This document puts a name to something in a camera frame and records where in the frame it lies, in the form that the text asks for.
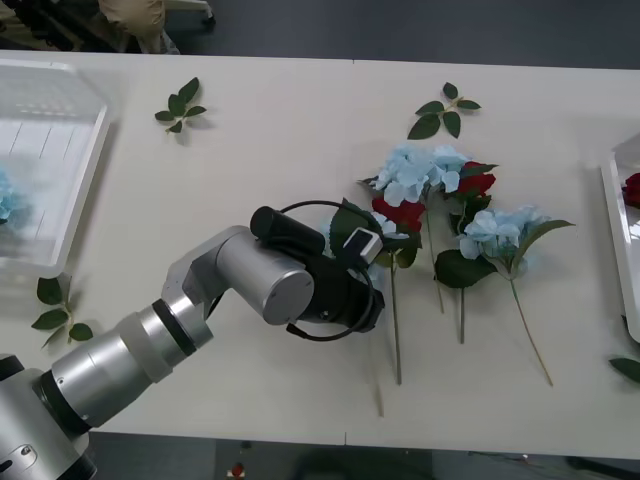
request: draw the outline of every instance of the black cable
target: black cable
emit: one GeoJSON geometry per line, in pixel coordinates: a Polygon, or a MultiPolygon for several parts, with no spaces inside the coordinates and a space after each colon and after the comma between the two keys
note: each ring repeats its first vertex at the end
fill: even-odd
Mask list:
{"type": "Polygon", "coordinates": [[[330,335],[328,337],[316,337],[315,335],[309,335],[304,330],[296,327],[294,324],[290,323],[287,325],[287,332],[293,333],[300,338],[304,338],[305,340],[311,340],[312,342],[332,342],[334,340],[340,340],[341,338],[346,337],[347,335],[351,335],[357,329],[362,327],[367,320],[369,319],[369,315],[371,314],[371,309],[373,308],[373,299],[375,297],[375,289],[373,288],[373,283],[371,283],[371,277],[367,273],[367,270],[364,268],[355,268],[355,270],[360,273],[364,279],[367,281],[367,286],[369,287],[369,298],[367,299],[367,307],[364,309],[364,312],[353,326],[347,328],[344,332],[340,332],[336,335],[330,335]]]}
{"type": "MultiPolygon", "coordinates": [[[[304,201],[304,202],[298,202],[298,203],[294,203],[293,205],[289,205],[288,207],[285,207],[282,210],[280,210],[280,212],[281,213],[287,213],[287,212],[290,212],[291,210],[294,210],[296,208],[306,207],[308,205],[327,205],[329,207],[335,207],[335,208],[338,208],[338,209],[348,210],[351,213],[354,213],[354,214],[364,218],[367,221],[367,224],[369,225],[369,227],[372,230],[374,230],[378,235],[380,235],[381,238],[384,236],[384,234],[382,233],[382,227],[378,224],[378,222],[375,222],[375,221],[372,222],[371,217],[365,215],[364,212],[362,212],[360,209],[352,207],[351,205],[344,204],[344,203],[333,202],[331,200],[307,200],[307,201],[304,201]]],[[[365,268],[355,267],[354,270],[357,273],[361,274],[364,277],[364,279],[366,280],[367,287],[369,288],[369,298],[367,300],[367,307],[365,308],[364,313],[360,316],[358,321],[355,324],[353,324],[353,326],[347,328],[344,332],[340,332],[340,333],[338,333],[336,335],[330,335],[328,337],[316,337],[315,335],[309,335],[307,332],[305,332],[304,330],[296,327],[292,323],[287,325],[287,332],[293,333],[294,335],[297,335],[300,338],[304,338],[306,340],[311,340],[312,342],[332,342],[334,340],[340,340],[341,338],[344,338],[347,335],[352,334],[357,329],[362,327],[362,325],[364,325],[367,322],[368,317],[371,314],[371,309],[373,308],[373,301],[374,301],[374,298],[375,298],[375,289],[373,288],[373,283],[371,282],[371,277],[369,277],[369,273],[367,272],[367,270],[365,268]]]]}
{"type": "Polygon", "coordinates": [[[369,224],[369,227],[376,232],[378,235],[380,235],[380,237],[383,237],[384,234],[382,233],[382,227],[378,224],[378,222],[376,221],[372,221],[370,216],[367,216],[364,214],[364,212],[362,212],[362,210],[352,207],[351,205],[348,204],[344,204],[344,203],[338,203],[338,202],[332,202],[331,200],[307,200],[305,202],[298,202],[298,203],[294,203],[293,205],[289,205],[288,207],[283,208],[282,210],[280,210],[281,213],[287,213],[290,212],[293,209],[296,208],[300,208],[300,207],[306,207],[308,205],[327,205],[329,207],[335,207],[338,209],[343,209],[343,210],[348,210],[351,213],[354,213],[356,215],[358,215],[359,217],[364,218],[367,221],[367,224],[369,224]]]}

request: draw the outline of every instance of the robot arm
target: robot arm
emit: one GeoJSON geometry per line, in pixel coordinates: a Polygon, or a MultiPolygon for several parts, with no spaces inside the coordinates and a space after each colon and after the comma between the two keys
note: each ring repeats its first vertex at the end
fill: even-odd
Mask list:
{"type": "MultiPolygon", "coordinates": [[[[364,229],[348,245],[355,265],[370,263],[381,249],[380,237],[364,229]]],[[[159,300],[48,372],[0,356],[0,480],[91,478],[96,470],[84,454],[85,434],[213,338],[206,320],[230,288],[272,325],[305,319],[341,323],[347,333],[373,328],[382,295],[323,250],[320,233],[263,207],[251,230],[228,228],[187,253],[169,268],[159,300]]]]}

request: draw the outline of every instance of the red flower in tray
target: red flower in tray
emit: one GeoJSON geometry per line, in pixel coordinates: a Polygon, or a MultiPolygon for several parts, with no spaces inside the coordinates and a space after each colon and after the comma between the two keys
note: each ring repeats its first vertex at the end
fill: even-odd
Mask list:
{"type": "Polygon", "coordinates": [[[622,187],[622,198],[624,203],[630,207],[640,208],[640,173],[634,173],[622,187]]]}

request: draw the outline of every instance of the gray floor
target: gray floor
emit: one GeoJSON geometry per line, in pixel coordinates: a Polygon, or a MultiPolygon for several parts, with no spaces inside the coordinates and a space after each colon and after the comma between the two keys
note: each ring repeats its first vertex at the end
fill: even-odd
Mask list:
{"type": "MultiPolygon", "coordinates": [[[[96,480],[595,480],[564,457],[91,434],[96,480]]],[[[640,462],[598,460],[640,478],[640,462]]]]}
{"type": "Polygon", "coordinates": [[[171,12],[182,53],[640,68],[637,0],[209,0],[171,12]]]}

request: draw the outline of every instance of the leaf cluster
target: leaf cluster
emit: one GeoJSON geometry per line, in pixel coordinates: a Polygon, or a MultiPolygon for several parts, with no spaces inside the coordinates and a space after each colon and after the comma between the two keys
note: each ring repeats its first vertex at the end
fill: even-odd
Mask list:
{"type": "Polygon", "coordinates": [[[438,133],[440,125],[444,125],[451,135],[458,138],[462,128],[462,119],[454,109],[474,111],[482,108],[477,102],[461,97],[458,88],[449,82],[442,87],[442,93],[449,101],[449,105],[445,108],[441,101],[434,100],[420,107],[416,111],[416,115],[420,118],[409,131],[409,140],[431,138],[438,133]]]}
{"type": "Polygon", "coordinates": [[[93,338],[91,327],[85,323],[74,323],[71,308],[69,306],[68,292],[65,294],[60,286],[59,278],[41,278],[38,280],[38,300],[45,305],[56,307],[49,310],[31,325],[31,328],[42,331],[54,330],[44,342],[42,348],[49,343],[62,338],[64,332],[68,334],[68,343],[72,340],[84,342],[93,338]]]}
{"type": "Polygon", "coordinates": [[[198,80],[198,77],[194,77],[178,91],[177,95],[169,95],[167,100],[169,110],[162,110],[155,114],[156,120],[159,122],[175,122],[166,129],[167,133],[180,133],[184,120],[207,111],[206,108],[199,105],[190,106],[199,88],[200,80],[198,80]]]}

